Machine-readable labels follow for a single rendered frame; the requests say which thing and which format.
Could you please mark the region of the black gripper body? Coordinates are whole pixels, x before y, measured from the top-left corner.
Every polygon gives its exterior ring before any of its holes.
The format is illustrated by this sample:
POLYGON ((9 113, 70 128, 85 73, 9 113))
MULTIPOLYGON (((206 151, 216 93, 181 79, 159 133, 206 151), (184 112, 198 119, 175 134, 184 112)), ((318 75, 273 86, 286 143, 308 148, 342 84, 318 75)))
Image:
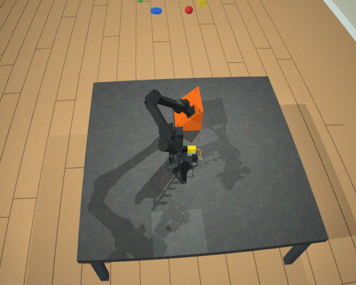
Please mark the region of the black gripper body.
MULTIPOLYGON (((167 170, 170 170, 170 169, 173 169, 173 170, 176 170, 176 169, 179 169, 179 168, 184 168, 184 169, 191 169, 193 168, 192 167, 192 164, 190 163, 186 163, 186 161, 181 161, 181 154, 182 154, 182 150, 179 150, 179 151, 174 151, 171 153, 170 157, 172 158, 172 162, 171 163, 168 163, 166 165, 166 168, 167 170)), ((185 155, 183 153, 183 155, 185 155)))

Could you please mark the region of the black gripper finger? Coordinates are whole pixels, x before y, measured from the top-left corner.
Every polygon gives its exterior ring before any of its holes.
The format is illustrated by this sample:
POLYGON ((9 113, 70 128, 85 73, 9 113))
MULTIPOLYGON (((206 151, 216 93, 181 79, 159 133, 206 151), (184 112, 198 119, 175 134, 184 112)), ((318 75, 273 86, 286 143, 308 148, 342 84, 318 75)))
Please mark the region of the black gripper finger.
POLYGON ((184 184, 186 184, 188 170, 189 170, 189 168, 183 170, 183 183, 184 184))
POLYGON ((179 168, 171 171, 181 184, 183 184, 183 170, 184 168, 179 168))

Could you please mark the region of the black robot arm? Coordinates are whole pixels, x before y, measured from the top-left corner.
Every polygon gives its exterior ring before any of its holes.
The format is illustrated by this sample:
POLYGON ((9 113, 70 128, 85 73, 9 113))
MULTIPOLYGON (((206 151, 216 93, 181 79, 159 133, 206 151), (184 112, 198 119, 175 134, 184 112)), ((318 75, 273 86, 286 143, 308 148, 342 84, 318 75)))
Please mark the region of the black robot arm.
MULTIPOLYGON (((158 149, 163 152, 174 152, 182 150, 181 140, 175 139, 177 131, 167 123, 164 116, 160 112, 157 104, 161 104, 163 106, 171 107, 175 111, 175 113, 185 113, 187 118, 191 117, 195 114, 195 106, 190 106, 190 101, 188 99, 171 99, 166 96, 162 96, 159 91, 152 90, 146 97, 144 101, 145 107, 149 110, 153 119, 155 120, 158 126, 158 133, 160 135, 158 149)), ((196 154, 192 154, 191 156, 181 154, 181 161, 186 163, 196 163, 198 157, 196 154)))

